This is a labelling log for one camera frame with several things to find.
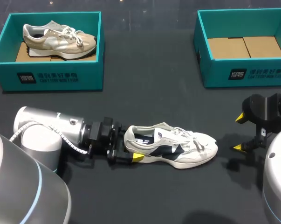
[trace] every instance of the logo on box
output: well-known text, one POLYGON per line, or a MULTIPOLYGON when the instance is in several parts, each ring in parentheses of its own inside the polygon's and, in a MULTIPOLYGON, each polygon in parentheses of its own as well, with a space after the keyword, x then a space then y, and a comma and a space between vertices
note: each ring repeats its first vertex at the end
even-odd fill
POLYGON ((31 72, 18 72, 17 75, 22 84, 36 83, 34 75, 31 72))
POLYGON ((244 78, 247 69, 232 69, 229 74, 229 80, 241 80, 244 78))

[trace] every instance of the brown cardboard insert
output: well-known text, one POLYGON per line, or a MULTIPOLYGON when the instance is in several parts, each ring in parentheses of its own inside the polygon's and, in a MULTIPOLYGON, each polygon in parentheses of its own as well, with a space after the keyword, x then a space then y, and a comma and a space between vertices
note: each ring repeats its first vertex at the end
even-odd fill
MULTIPOLYGON (((95 61, 96 60, 96 54, 73 60, 73 61, 95 61)), ((16 58, 16 62, 50 62, 50 61, 64 61, 63 59, 59 57, 30 57, 27 53, 27 46, 24 42, 21 43, 18 55, 16 58)))
POLYGON ((281 57, 274 36, 208 39, 212 56, 220 58, 281 57))

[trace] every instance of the metal screw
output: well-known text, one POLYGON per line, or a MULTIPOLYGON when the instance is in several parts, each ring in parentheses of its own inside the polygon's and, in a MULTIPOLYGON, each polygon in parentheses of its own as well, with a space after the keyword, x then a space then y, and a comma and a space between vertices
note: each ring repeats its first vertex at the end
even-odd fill
POLYGON ((72 120, 72 121, 70 121, 70 124, 71 125, 76 125, 76 121, 72 120))

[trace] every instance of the shoe sole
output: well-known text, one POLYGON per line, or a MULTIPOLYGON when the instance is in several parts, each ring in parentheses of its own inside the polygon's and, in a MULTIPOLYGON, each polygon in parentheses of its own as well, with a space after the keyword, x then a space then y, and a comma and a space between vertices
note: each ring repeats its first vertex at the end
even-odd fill
MULTIPOLYGON (((127 150, 130 151, 130 152, 133 152, 133 153, 142 154, 142 153, 140 153, 140 152, 138 152, 134 149, 131 149, 131 148, 127 148, 127 150)), ((210 157, 206 160, 203 160, 203 161, 200 161, 200 162, 192 162, 192 163, 181 163, 181 162, 176 162, 176 161, 172 161, 172 160, 169 160, 169 159, 165 159, 165 158, 162 158, 162 157, 156 157, 156 156, 145 156, 139 162, 140 163, 152 163, 152 162, 159 162, 160 161, 160 162, 166 162, 166 163, 172 165, 176 169, 187 169, 187 168, 192 168, 192 167, 202 165, 202 164, 210 161, 212 158, 214 158, 215 155, 213 155, 212 157, 210 157)))
POLYGON ((93 55, 96 51, 96 47, 88 51, 77 53, 77 54, 66 54, 55 50, 40 50, 27 47, 27 52, 30 57, 48 57, 57 56, 64 60, 75 60, 85 58, 87 56, 93 55))

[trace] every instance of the shoe insole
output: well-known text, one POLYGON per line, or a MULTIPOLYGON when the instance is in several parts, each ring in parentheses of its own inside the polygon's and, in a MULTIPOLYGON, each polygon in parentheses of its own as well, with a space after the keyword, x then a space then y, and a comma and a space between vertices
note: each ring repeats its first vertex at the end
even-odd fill
POLYGON ((135 141, 137 141, 138 143, 142 143, 146 145, 150 145, 154 143, 154 137, 145 136, 142 134, 134 134, 134 137, 135 137, 135 141))
POLYGON ((43 36, 44 36, 44 34, 35 34, 35 35, 33 35, 34 38, 41 38, 43 36))

